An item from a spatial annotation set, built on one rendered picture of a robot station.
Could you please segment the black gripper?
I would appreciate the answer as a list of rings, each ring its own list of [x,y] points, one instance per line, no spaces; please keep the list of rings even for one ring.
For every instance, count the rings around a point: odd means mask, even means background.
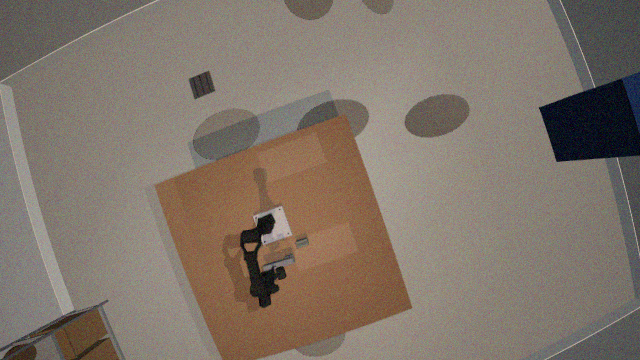
[[[267,271],[261,272],[261,276],[268,277],[270,279],[270,285],[272,285],[273,280],[276,280],[276,278],[278,278],[278,280],[284,279],[286,278],[287,275],[284,267],[281,266],[276,268],[276,273],[274,272],[273,269],[272,270],[268,269]]]

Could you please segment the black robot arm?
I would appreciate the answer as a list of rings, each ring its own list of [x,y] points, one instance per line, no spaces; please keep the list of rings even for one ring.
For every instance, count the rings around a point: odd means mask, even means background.
[[[271,214],[271,213],[270,213]],[[274,229],[274,218],[271,215],[263,218],[258,217],[257,227],[252,230],[244,230],[240,236],[240,246],[243,250],[243,259],[246,261],[247,268],[251,277],[252,284],[250,286],[250,295],[259,298],[259,306],[261,308],[271,305],[270,294],[276,294],[279,291],[278,284],[274,280],[270,285],[270,279],[261,276],[258,264],[258,249],[261,247],[261,235],[270,234]],[[258,243],[254,251],[246,251],[244,243]],[[270,286],[269,286],[270,285]]]

